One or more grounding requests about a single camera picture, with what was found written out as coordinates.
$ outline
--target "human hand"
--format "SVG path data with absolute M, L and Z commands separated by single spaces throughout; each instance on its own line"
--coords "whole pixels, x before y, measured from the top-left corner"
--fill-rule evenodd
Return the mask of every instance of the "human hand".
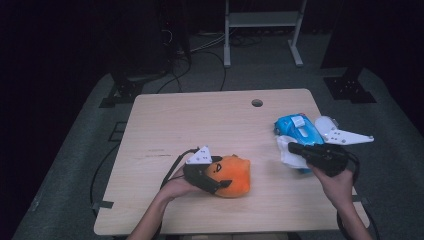
M 158 194 L 166 198 L 168 201 L 172 201 L 177 197 L 184 196 L 190 192 L 201 191 L 200 188 L 191 185 L 187 180 L 184 179 L 184 171 L 181 166 L 168 182 L 163 186 Z
M 352 205 L 353 173 L 350 170 L 329 177 L 319 168 L 309 164 L 308 167 L 321 182 L 325 195 L 337 210 Z

